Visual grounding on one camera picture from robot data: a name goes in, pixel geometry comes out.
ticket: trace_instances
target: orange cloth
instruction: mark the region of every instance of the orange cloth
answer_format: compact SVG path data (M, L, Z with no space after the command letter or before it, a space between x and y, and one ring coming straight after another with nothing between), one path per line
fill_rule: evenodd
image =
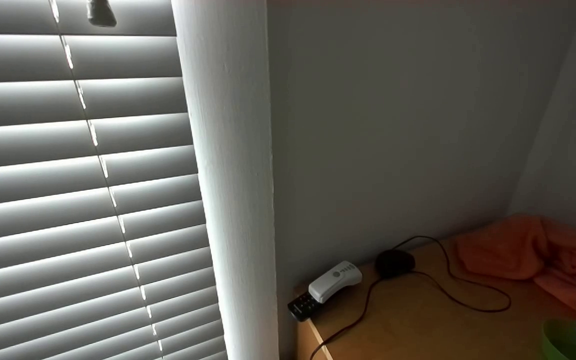
M467 270L532 279L576 310L576 228L542 216L517 214L457 235L455 243Z

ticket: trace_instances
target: wooden desk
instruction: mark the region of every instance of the wooden desk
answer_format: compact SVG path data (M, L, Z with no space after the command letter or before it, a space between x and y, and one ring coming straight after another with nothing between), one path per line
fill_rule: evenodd
M324 346L316 360L538 360L541 326L550 318L576 319L576 312L532 281L514 281L465 273L454 245L444 241L452 271L468 280L510 294L505 312L476 312L448 299L422 275L408 274L378 284L361 323ZM412 251L416 269L432 275L446 291L477 308L500 308L495 291L452 280L436 243ZM297 326L297 359L352 323L363 310L368 286L377 278L372 264L359 267L363 281L331 298L313 319Z

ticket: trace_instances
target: power cord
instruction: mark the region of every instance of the power cord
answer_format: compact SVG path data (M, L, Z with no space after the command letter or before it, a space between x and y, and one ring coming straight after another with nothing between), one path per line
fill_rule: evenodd
M499 309L479 309L477 307L468 305L467 303L464 303L464 302L456 299L448 291L446 291L441 285L439 285L439 282L437 282L437 280L435 280L435 278L433 278L432 276L428 275L427 273L425 273L423 271L411 270L410 272L407 272L407 274L420 274L420 275L426 276L427 278L432 280L432 282L434 282L434 284L439 288L439 290L442 293L444 293L448 297L448 299L454 301L458 305L464 306L470 310L474 310L475 312L501 313L501 312L505 312L506 310L510 309L510 306L512 305L513 301L507 292L503 291L502 289L498 289L497 287L491 286L491 285L482 284L480 282L476 282L476 281L472 281L472 280L466 280L465 278L461 278L461 277L455 275L451 269L451 266L450 266L450 258L448 257L448 251L446 251L446 248L444 248L443 244L438 239L435 239L434 237L430 237L430 236L425 236L425 235L415 235L413 237L410 237L409 239L406 239L406 240L400 242L399 244L394 246L393 249L397 249L400 246L404 246L406 243L408 243L414 239L428 239L428 240L434 241L435 243L437 243L437 245L439 245L439 248L441 248L441 251L443 252L443 257L446 259L446 269L448 271L448 275L451 278L453 278L454 280L460 280L460 281L464 281L464 282L469 283L469 284L478 285L478 286L483 287L483 288L494 290L494 291L498 292L499 294L502 294L503 296L505 296L505 298L508 299L508 304L499 308ZM384 280L384 278L379 278L378 280L375 280L372 284L370 284L370 287L368 287L368 293L366 294L366 300L363 304L363 311L361 312L361 315L359 315L359 317L357 317L357 319L355 321L353 321L350 325L341 328L341 330L337 331L336 333L333 333L332 335L327 337L324 341L322 341L321 344L319 344L315 348L315 350L310 354L310 360L313 360L313 358L315 358L315 355L317 354L317 352L322 347L326 346L327 344L330 344L336 338L338 338L340 335L342 335L346 331L354 328L357 324L359 324L364 319L364 316L366 316L366 311L368 310L368 303L370 301L370 295L372 294L375 286L377 284L381 283L383 280Z

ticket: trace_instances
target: window blind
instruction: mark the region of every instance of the window blind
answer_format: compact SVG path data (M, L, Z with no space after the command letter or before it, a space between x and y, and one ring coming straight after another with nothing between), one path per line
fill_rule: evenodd
M0 0L0 360L226 360L170 0Z

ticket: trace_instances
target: plastic container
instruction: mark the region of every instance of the plastic container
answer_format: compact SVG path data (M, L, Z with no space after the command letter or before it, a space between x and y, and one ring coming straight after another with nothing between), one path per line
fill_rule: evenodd
M562 319L545 321L541 349L547 360L576 360L576 322Z

